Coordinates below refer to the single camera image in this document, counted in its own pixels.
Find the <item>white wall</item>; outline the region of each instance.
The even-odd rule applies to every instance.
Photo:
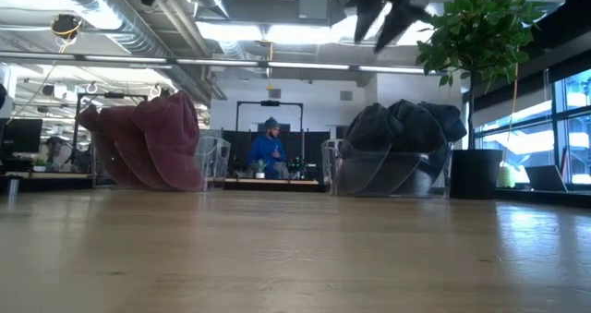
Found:
[[[366,86],[366,104],[371,105],[375,102],[378,102],[378,75],[374,75],[374,77],[369,81]]]
[[[260,102],[268,100],[267,80],[252,79],[242,82],[238,79],[221,79],[218,86],[227,95],[228,101],[211,102],[211,129],[235,129],[237,101]],[[304,129],[310,131],[334,131],[336,126],[348,126],[365,106],[380,102],[390,106],[400,99],[410,102],[435,102],[456,105],[461,109],[460,84],[450,90],[439,88],[439,77],[422,75],[378,74],[365,88],[358,88],[354,81],[306,81],[278,79],[272,82],[274,88],[282,89],[281,102],[302,102],[304,104]],[[340,101],[341,90],[353,92],[352,102]],[[299,108],[297,106],[261,107],[243,104],[240,107],[238,129],[257,130],[258,123],[264,123],[273,116],[282,124],[290,124],[292,130],[299,129]]]
[[[237,101],[260,102],[268,100],[267,80],[252,79],[242,82],[238,79],[223,79],[218,86],[227,95],[228,101],[211,102],[211,129],[235,129]],[[336,126],[351,124],[355,116],[365,107],[365,90],[353,81],[314,81],[308,84],[300,80],[278,79],[272,82],[274,88],[282,89],[281,102],[302,102],[304,104],[304,129],[310,131],[333,131]],[[351,102],[340,100],[341,90],[353,92]],[[292,130],[299,129],[299,107],[261,107],[256,104],[240,106],[238,129],[256,130],[258,123],[273,116],[282,124],[290,124]]]
[[[440,77],[409,74],[378,74],[378,100],[384,106],[405,99],[409,102],[451,104],[462,109],[459,77],[453,87],[439,87]]]

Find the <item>table surface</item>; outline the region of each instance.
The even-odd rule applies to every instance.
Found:
[[[591,213],[131,189],[0,204],[0,312],[586,312]]]
[[[74,174],[74,173],[28,173],[28,172],[7,172],[8,175],[18,175],[25,179],[78,179],[91,178],[90,174]]]

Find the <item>small potted plant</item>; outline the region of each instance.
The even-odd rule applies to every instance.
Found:
[[[427,74],[444,72],[440,86],[453,84],[453,73],[470,78],[468,150],[452,155],[452,198],[490,199],[499,174],[500,150],[476,150],[474,139],[474,88],[476,76],[490,86],[493,79],[517,79],[517,67],[529,60],[520,48],[534,40],[530,26],[543,17],[538,5],[527,0],[454,0],[430,24],[430,42],[418,42],[419,56]]]
[[[33,162],[33,171],[34,172],[45,172],[47,170],[47,162],[42,159],[36,159]]]
[[[266,163],[265,160],[260,159],[258,162],[255,163],[255,165],[256,165],[256,169],[257,169],[257,173],[255,174],[255,178],[265,179],[265,168],[269,164]]]

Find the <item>green leaves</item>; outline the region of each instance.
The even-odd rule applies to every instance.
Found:
[[[461,15],[457,15],[457,16],[453,16],[447,19],[447,25],[448,26],[453,26],[457,23],[459,23],[460,21],[462,21],[462,16]]]
[[[472,9],[472,2],[470,0],[454,0],[453,3],[460,11],[469,11]]]
[[[529,61],[529,54],[520,51],[517,54],[515,54],[515,57],[517,59],[517,63],[519,64],[525,64]]]
[[[515,79],[515,66],[529,60],[519,51],[534,40],[531,28],[543,16],[527,0],[453,0],[430,22],[429,42],[419,42],[418,65],[424,72],[444,72],[440,86],[452,85],[452,72],[461,78],[478,74],[484,80]]]
[[[449,82],[450,82],[450,76],[444,75],[443,77],[440,78],[440,87],[445,86]]]

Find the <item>black plant pot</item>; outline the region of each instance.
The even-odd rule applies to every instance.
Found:
[[[501,161],[500,150],[454,150],[450,197],[492,199]]]

